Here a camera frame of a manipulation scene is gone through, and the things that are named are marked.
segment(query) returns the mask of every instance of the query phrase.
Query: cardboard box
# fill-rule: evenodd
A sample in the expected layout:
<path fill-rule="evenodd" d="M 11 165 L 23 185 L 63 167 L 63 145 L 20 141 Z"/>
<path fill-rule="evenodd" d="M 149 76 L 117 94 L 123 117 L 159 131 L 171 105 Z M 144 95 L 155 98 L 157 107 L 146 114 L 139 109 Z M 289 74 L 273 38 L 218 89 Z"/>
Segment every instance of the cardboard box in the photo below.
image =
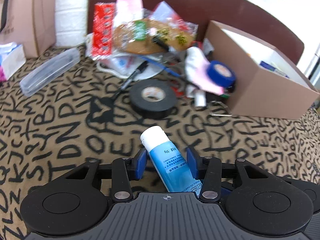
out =
<path fill-rule="evenodd" d="M 290 79 L 259 66 L 222 29 L 238 33 L 273 50 L 272 62 Z M 231 26 L 211 21 L 206 36 L 214 46 L 214 59 L 228 65 L 236 74 L 236 90 L 227 100 L 234 115 L 300 119 L 319 97 L 310 81 L 276 47 Z"/>

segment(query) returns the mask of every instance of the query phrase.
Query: tape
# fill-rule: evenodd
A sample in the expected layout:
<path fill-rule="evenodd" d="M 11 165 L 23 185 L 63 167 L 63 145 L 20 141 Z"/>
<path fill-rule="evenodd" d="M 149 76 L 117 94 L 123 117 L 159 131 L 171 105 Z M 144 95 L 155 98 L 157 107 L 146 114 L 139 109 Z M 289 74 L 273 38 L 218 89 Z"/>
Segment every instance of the tape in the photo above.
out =
<path fill-rule="evenodd" d="M 156 79 L 142 80 L 134 84 L 129 91 L 132 109 L 143 118 L 162 119 L 172 112 L 177 103 L 174 91 L 165 83 Z"/>
<path fill-rule="evenodd" d="M 236 81 L 236 75 L 225 64 L 213 60 L 207 68 L 207 75 L 218 86 L 227 88 Z"/>

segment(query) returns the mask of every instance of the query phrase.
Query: white bottle cap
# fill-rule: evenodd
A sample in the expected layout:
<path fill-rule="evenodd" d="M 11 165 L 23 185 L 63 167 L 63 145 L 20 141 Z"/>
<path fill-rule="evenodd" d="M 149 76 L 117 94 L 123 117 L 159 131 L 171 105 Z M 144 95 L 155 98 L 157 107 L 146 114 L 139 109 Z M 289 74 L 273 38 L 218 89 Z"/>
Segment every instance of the white bottle cap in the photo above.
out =
<path fill-rule="evenodd" d="M 145 130 L 140 136 L 140 140 L 148 152 L 158 145 L 170 141 L 160 126 L 152 126 Z"/>

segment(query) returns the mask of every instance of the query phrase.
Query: red packet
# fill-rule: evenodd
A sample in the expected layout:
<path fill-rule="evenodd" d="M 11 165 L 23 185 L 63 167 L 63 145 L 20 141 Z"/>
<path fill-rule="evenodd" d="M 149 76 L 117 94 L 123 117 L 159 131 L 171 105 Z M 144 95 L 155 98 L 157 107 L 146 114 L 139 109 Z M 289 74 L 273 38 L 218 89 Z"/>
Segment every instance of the red packet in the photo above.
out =
<path fill-rule="evenodd" d="M 107 58 L 112 53 L 112 26 L 115 3 L 96 3 L 93 17 L 92 58 Z"/>

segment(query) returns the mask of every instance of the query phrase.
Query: roll of black tape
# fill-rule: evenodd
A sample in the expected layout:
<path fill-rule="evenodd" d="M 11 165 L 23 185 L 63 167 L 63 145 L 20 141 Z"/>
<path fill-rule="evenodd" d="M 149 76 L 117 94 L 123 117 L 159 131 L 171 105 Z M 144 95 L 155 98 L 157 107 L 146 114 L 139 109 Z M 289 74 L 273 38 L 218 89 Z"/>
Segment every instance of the roll of black tape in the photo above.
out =
<path fill-rule="evenodd" d="M 173 90 L 163 81 L 146 79 L 134 84 L 129 91 L 132 109 L 143 118 L 162 119 L 167 117 L 177 98 Z"/>

